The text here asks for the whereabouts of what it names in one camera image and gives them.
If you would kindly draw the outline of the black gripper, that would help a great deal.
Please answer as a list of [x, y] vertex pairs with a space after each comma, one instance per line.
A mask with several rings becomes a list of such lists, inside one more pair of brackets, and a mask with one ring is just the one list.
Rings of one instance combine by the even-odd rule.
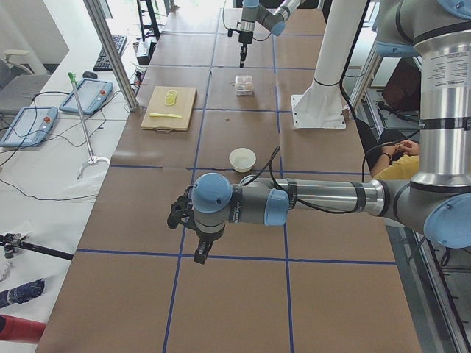
[[218, 229], [216, 232], [207, 232], [202, 226], [196, 224], [192, 200], [188, 197], [192, 187], [192, 185], [188, 186], [184, 194], [178, 196], [176, 202], [171, 205], [167, 224], [170, 229], [176, 229], [179, 224], [182, 224], [184, 227], [195, 231], [199, 238], [199, 243], [194, 252], [194, 261], [199, 264], [205, 264], [213, 242], [221, 237], [221, 230]]

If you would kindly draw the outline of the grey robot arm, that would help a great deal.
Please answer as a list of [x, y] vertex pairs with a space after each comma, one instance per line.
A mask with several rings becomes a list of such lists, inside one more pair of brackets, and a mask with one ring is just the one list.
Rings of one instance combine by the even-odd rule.
[[397, 221], [448, 248], [470, 245], [470, 3], [382, 1], [382, 57], [420, 57], [419, 145], [373, 146], [370, 181], [200, 176], [171, 206], [167, 224], [195, 231], [203, 263], [227, 223], [281, 226], [290, 210], [365, 212]]
[[[259, 1], [242, 3], [241, 20], [235, 29], [241, 44], [241, 68], [247, 58], [248, 45], [253, 42], [256, 23], [278, 36], [290, 14], [287, 1], [275, 13], [269, 12]], [[295, 188], [284, 188], [275, 179], [271, 180], [271, 185], [257, 186], [257, 180], [259, 177], [254, 176], [242, 185], [233, 185], [217, 173], [204, 174], [196, 180], [192, 188], [193, 221], [199, 237], [194, 252], [196, 263], [205, 263], [213, 242], [223, 235], [228, 221], [247, 221], [267, 226], [281, 226], [286, 222], [288, 211], [296, 201]]]

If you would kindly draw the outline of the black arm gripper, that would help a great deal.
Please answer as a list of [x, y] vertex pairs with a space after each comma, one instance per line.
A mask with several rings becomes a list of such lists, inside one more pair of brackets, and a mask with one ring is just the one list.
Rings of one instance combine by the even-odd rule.
[[232, 37], [234, 33], [238, 34], [238, 42], [242, 45], [240, 50], [240, 62], [239, 67], [243, 68], [244, 63], [247, 57], [247, 46], [252, 44], [253, 41], [253, 32], [251, 31], [244, 31], [235, 28], [229, 28], [227, 30], [227, 36]]

